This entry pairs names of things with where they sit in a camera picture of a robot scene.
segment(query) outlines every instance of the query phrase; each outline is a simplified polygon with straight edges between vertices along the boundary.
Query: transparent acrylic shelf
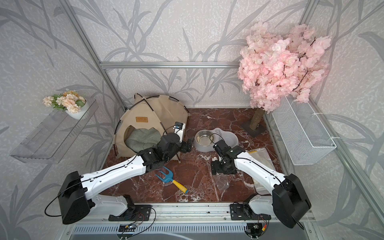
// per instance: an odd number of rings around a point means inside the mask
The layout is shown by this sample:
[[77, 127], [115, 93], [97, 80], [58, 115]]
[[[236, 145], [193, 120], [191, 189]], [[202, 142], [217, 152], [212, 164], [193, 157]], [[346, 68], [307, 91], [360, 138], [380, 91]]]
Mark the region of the transparent acrylic shelf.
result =
[[80, 120], [52, 111], [10, 155], [22, 162], [59, 163], [99, 107], [95, 99], [87, 101], [90, 107]]

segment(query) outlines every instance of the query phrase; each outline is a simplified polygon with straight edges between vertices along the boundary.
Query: metal vent grille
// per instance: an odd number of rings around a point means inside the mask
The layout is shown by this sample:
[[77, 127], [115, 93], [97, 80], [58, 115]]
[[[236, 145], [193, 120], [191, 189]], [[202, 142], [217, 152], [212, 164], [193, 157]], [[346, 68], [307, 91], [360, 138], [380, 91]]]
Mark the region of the metal vent grille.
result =
[[[145, 230], [150, 223], [143, 223], [135, 229], [136, 233]], [[120, 224], [76, 224], [72, 232], [75, 234], [121, 234]], [[158, 223], [143, 233], [243, 233], [246, 223]]]
[[119, 224], [76, 224], [72, 234], [115, 234], [118, 230]]

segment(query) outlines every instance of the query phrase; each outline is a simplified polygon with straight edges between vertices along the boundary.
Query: beige fabric tent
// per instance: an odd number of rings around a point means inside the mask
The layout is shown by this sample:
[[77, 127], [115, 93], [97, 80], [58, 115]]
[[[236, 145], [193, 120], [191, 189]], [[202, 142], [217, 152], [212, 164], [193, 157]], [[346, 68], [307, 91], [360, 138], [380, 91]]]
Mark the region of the beige fabric tent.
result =
[[[174, 131], [172, 126], [175, 125], [175, 122], [187, 123], [189, 111], [173, 97], [166, 95], [145, 97], [138, 93], [134, 97], [134, 105], [120, 119], [119, 130], [117, 130], [119, 124], [116, 126], [117, 131], [115, 130], [113, 144], [118, 149], [117, 158], [136, 155], [136, 152], [125, 144], [135, 129], [155, 128], [160, 135], [163, 135], [169, 127], [171, 128], [167, 130], [167, 133]], [[172, 160], [178, 160], [178, 157], [174, 156]]]

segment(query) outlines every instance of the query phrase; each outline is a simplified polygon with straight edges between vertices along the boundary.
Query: metal bowl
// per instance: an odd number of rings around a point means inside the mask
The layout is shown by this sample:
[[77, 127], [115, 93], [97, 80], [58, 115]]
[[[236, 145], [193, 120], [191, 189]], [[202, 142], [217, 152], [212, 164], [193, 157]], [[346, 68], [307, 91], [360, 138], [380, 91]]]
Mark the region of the metal bowl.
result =
[[215, 135], [213, 132], [203, 129], [196, 133], [195, 140], [200, 146], [208, 147], [215, 142]]

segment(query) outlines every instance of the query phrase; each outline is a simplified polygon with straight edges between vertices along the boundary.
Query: rope-wrapped post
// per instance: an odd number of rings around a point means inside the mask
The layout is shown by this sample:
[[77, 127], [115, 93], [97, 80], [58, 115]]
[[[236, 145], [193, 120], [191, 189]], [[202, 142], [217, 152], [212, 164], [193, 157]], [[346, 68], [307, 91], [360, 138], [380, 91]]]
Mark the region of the rope-wrapped post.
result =
[[259, 126], [259, 123], [263, 118], [264, 113], [265, 111], [263, 109], [261, 108], [256, 109], [255, 113], [253, 114], [251, 123], [249, 125], [250, 129], [255, 130]]

